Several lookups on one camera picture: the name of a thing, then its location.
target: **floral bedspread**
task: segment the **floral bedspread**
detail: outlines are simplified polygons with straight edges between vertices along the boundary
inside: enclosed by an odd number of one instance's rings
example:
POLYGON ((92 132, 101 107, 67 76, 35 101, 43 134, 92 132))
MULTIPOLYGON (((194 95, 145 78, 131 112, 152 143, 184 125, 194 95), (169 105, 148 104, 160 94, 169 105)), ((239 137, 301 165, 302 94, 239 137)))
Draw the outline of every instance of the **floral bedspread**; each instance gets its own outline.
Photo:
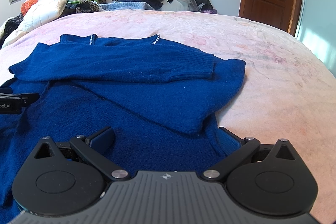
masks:
POLYGON ((217 112, 218 125, 262 143, 289 139, 319 185, 312 214, 322 223, 336 219, 336 79, 295 38, 231 16, 148 10, 76 14, 0 50, 1 84, 12 78, 10 65, 27 58, 38 42, 59 42, 63 33, 123 38, 159 34, 222 59, 245 60, 243 88, 217 112))

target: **triangular cutout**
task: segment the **triangular cutout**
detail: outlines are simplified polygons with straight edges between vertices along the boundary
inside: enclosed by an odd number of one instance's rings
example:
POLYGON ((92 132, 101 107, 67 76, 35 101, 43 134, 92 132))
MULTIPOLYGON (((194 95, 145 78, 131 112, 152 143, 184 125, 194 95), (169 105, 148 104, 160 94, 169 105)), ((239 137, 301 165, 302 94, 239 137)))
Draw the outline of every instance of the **triangular cutout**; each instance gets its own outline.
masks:
POLYGON ((292 153, 289 151, 286 145, 280 147, 279 152, 276 155, 276 158, 285 159, 285 160, 295 160, 292 153))
POLYGON ((44 143, 41 145, 39 151, 35 155, 35 159, 43 159, 43 158, 49 158, 53 157, 53 151, 50 149, 49 144, 44 143))

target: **sunlight on wall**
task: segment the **sunlight on wall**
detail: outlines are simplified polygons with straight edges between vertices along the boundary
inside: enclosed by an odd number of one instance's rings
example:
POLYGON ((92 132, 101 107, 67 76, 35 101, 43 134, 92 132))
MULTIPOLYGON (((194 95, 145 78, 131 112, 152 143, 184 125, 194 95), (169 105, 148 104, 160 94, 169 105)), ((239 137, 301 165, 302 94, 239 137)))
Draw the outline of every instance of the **sunlight on wall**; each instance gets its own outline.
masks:
POLYGON ((328 69, 332 69, 336 63, 336 49, 328 42, 306 29, 302 43, 320 59, 328 69))

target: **silver screw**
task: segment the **silver screw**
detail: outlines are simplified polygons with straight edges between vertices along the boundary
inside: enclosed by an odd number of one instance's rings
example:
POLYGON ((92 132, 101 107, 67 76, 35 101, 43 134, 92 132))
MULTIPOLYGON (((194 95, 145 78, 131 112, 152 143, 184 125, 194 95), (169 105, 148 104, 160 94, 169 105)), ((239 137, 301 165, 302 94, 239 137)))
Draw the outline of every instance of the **silver screw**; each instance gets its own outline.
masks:
POLYGON ((123 179, 125 177, 128 176, 128 172, 126 170, 114 170, 112 173, 111 173, 112 177, 116 178, 116 179, 123 179))
POLYGON ((218 178, 220 173, 217 170, 206 170, 203 175, 208 179, 218 178))

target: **light blue wall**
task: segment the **light blue wall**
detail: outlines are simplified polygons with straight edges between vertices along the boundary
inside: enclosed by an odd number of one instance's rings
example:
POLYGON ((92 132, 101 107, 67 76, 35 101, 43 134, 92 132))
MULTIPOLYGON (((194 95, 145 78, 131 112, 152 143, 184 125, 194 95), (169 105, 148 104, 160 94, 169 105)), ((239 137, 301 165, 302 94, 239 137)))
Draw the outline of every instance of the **light blue wall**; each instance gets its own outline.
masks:
POLYGON ((336 76, 336 0, 305 0, 298 40, 336 76))

